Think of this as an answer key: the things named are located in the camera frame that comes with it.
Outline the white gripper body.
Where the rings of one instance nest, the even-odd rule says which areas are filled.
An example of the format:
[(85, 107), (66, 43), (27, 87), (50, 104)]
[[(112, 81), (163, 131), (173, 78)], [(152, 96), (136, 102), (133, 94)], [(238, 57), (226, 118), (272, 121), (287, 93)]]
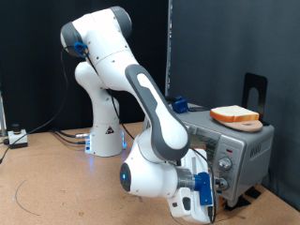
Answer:
[(194, 223), (213, 221), (214, 197), (210, 164), (204, 149), (189, 149), (176, 167), (177, 188), (168, 199), (174, 218)]

